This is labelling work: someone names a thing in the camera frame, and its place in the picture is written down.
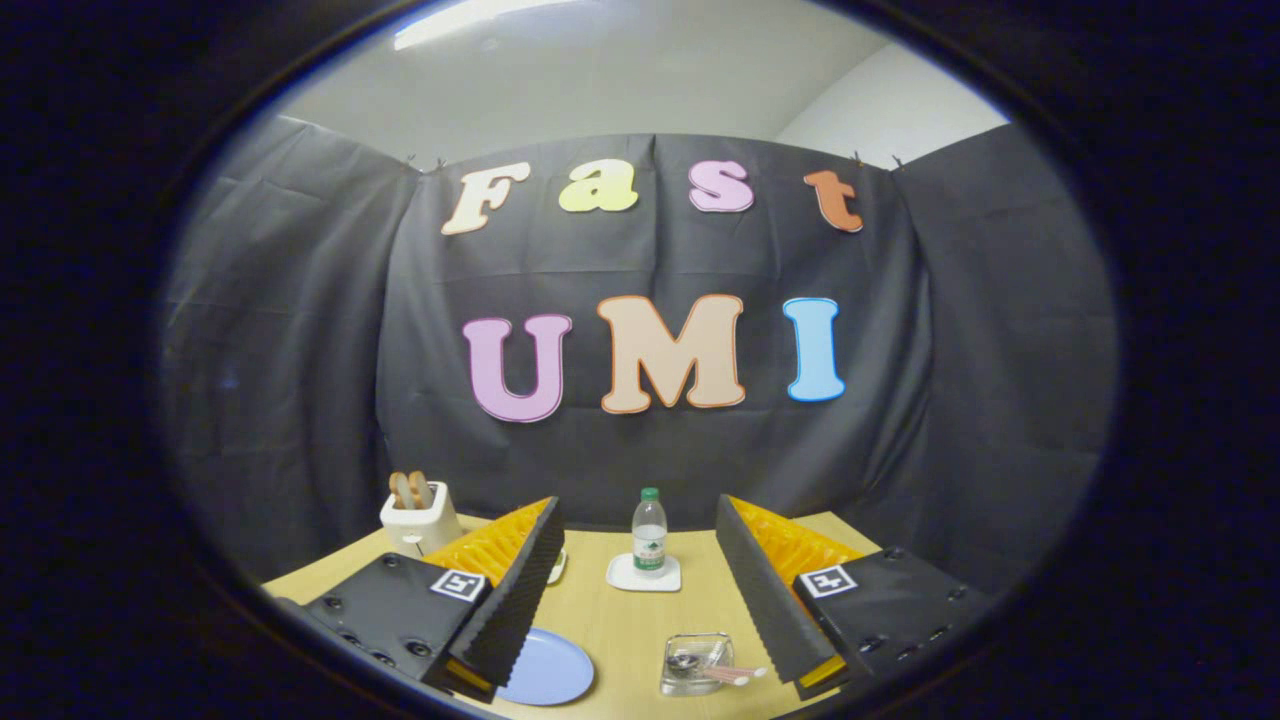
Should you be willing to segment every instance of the black cloth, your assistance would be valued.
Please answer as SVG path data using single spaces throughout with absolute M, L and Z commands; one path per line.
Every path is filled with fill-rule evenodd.
M 581 163 L 635 167 L 636 204 L 568 213 L 558 204 Z M 755 195 L 744 213 L 703 213 L 689 169 L 735 160 Z M 442 236 L 467 172 L 529 161 L 499 210 L 475 232 Z M 835 170 L 856 190 L 864 229 L 828 224 L 804 176 Z M 730 493 L 777 512 L 838 509 L 891 482 L 923 414 L 929 359 L 928 282 L 890 173 L 771 142 L 631 135 L 549 142 L 425 176 L 392 251 L 379 348 L 378 413 L 396 468 L 449 483 L 460 511 L 495 516 L 561 496 L 571 525 L 630 529 L 643 487 L 662 491 L 673 529 L 708 529 Z M 611 415 L 607 297 L 650 299 L 673 336 L 703 295 L 742 300 L 735 406 L 673 407 L 654 396 Z M 782 304 L 829 297 L 845 393 L 826 402 L 787 395 L 796 338 Z M 548 419 L 507 423 L 472 396 L 462 325 L 506 318 L 507 387 L 534 389 L 531 315 L 573 320 L 563 341 L 564 396 Z M 648 379 L 641 387 L 648 387 Z
M 974 585 L 1009 589 L 1060 538 L 1106 442 L 1119 372 L 1106 263 L 1016 126 L 893 178 L 931 281 L 925 439 L 910 474 L 846 516 Z
M 568 173 L 605 158 L 635 167 L 639 201 L 563 210 Z M 701 160 L 741 163 L 754 205 L 699 211 L 687 173 Z M 484 228 L 440 233 L 463 174 L 518 161 L 531 177 L 485 206 Z M 861 232 L 823 219 L 803 181 L 817 170 L 855 188 Z M 184 493 L 261 579 L 376 529 L 387 473 L 420 469 L 449 483 L 461 512 L 557 495 L 570 527 L 626 529 L 648 486 L 677 530 L 713 527 L 719 493 L 785 515 L 833 510 L 998 592 L 1070 519 L 1105 438 L 1105 265 L 1014 127 L 893 173 L 769 142 L 631 135 L 420 174 L 278 118 L 214 177 L 166 293 L 164 400 Z M 612 337 L 596 305 L 649 297 L 678 333 L 708 293 L 742 300 L 745 401 L 605 413 Z M 794 297 L 840 305 L 838 398 L 787 395 Z M 498 420 L 472 396 L 462 325 L 512 323 L 506 382 L 527 393 L 524 323 L 539 314 L 573 322 L 562 404 L 540 421 Z
M 287 118 L 246 138 L 175 255 L 161 397 L 191 511 L 266 580 L 379 527 L 378 334 L 419 173 Z

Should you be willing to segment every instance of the yellow soft pad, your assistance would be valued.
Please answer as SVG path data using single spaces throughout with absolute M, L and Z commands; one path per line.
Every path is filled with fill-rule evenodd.
M 838 543 L 822 533 L 815 533 L 809 528 L 797 525 L 782 515 L 769 512 L 763 507 L 744 502 L 733 496 L 730 496 L 728 500 L 733 503 L 733 509 L 737 510 L 739 516 L 742 518 L 746 529 L 751 530 L 755 542 L 760 544 L 760 550 L 769 559 L 773 571 L 782 579 L 782 584 L 791 591 L 796 602 L 800 602 L 800 596 L 791 587 L 796 575 L 858 560 L 863 556 L 861 552 Z
M 543 514 L 547 503 L 552 498 L 545 497 L 532 505 L 526 505 L 520 510 L 507 512 L 493 523 L 451 542 L 422 559 L 425 562 L 462 570 L 465 573 L 479 573 L 498 587 L 502 578 L 507 575 L 511 564 L 520 555 L 520 548 L 525 546 L 525 539 L 534 530 L 538 516 Z

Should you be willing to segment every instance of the blue plate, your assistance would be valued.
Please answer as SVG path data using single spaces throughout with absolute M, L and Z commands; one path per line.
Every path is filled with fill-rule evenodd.
M 559 705 L 588 691 L 595 666 L 582 648 L 567 639 L 531 628 L 516 659 L 507 687 L 497 696 L 521 705 Z

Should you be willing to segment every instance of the ceiling light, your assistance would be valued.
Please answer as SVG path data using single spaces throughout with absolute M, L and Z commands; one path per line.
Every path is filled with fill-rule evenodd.
M 457 32 L 470 24 L 492 20 L 498 15 L 541 8 L 543 5 L 562 5 L 575 0 L 463 0 L 443 10 L 417 20 L 396 33 L 396 50 L 428 42 Z

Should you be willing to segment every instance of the glass dish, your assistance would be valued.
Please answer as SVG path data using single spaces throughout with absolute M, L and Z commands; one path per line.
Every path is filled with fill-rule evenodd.
M 662 660 L 662 694 L 694 696 L 718 691 L 719 680 L 699 674 L 712 665 L 733 665 L 733 641 L 726 633 L 672 635 Z

